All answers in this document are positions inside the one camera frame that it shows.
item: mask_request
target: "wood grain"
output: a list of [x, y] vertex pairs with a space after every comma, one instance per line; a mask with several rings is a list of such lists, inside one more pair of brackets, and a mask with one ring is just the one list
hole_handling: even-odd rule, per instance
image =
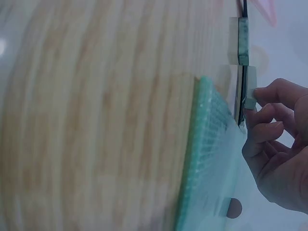
[[0, 228], [172, 230], [194, 76], [228, 95], [216, 0], [4, 0]]

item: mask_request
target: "hand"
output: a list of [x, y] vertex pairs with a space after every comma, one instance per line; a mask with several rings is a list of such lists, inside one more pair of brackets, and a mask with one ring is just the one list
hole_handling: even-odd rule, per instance
[[[308, 214], [308, 89], [277, 79], [255, 97], [263, 108], [245, 111], [243, 156], [270, 202]], [[284, 130], [295, 139], [292, 148], [276, 141]]]

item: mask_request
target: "white wall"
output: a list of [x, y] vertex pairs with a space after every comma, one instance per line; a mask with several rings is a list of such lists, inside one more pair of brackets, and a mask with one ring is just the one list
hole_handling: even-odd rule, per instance
[[[251, 65], [258, 68], [258, 87], [280, 77], [308, 87], [308, 1], [277, 0], [275, 8], [278, 23], [272, 27], [249, 4]], [[285, 133], [280, 141], [291, 146], [293, 138]], [[303, 228], [308, 216], [268, 202], [244, 162], [235, 197], [243, 213], [228, 221], [227, 231], [308, 231]]]

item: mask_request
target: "green cutting mat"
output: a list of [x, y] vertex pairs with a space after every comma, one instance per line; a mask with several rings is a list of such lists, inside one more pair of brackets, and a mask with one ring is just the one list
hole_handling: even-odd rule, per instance
[[222, 231], [245, 136], [209, 78], [195, 81], [177, 231]]

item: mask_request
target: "finger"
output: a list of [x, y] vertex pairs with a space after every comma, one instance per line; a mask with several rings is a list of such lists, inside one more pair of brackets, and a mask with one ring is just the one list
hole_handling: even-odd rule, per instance
[[269, 141], [269, 143], [279, 153], [289, 153], [290, 150], [291, 150], [290, 148], [288, 148], [287, 146], [283, 145], [282, 143], [280, 143], [278, 141]]
[[251, 132], [248, 132], [248, 138], [253, 139], [255, 143], [263, 143], [278, 139], [283, 133], [284, 127], [282, 122], [270, 124], [258, 124]]
[[249, 131], [242, 153], [255, 179], [269, 161], [265, 153], [265, 142], [279, 138], [283, 130], [282, 122], [275, 122], [258, 124]]
[[257, 110], [254, 110], [254, 111], [245, 110], [244, 113], [246, 116], [247, 129], [250, 130], [257, 124], [270, 123], [274, 118], [275, 109], [269, 103], [269, 104], [266, 104], [264, 107], [262, 107], [259, 112], [257, 112]]
[[269, 159], [273, 158], [278, 152], [270, 143], [270, 141], [265, 142], [264, 152], [268, 156]]
[[270, 172], [274, 171], [280, 165], [284, 164], [292, 157], [287, 153], [279, 152], [277, 153], [272, 159], [270, 159], [265, 166], [260, 171], [259, 175], [257, 176], [257, 184], [259, 184], [265, 176], [267, 176]]
[[[260, 102], [261, 106], [268, 105], [266, 102]], [[295, 138], [298, 135], [298, 131], [296, 129], [294, 111], [284, 106], [282, 103], [271, 103], [273, 106], [275, 113], [274, 118], [276, 121], [282, 121], [284, 125], [284, 129]]]
[[294, 110], [296, 102], [308, 95], [308, 89], [285, 79], [277, 79], [266, 88], [254, 92], [258, 102], [282, 103]]

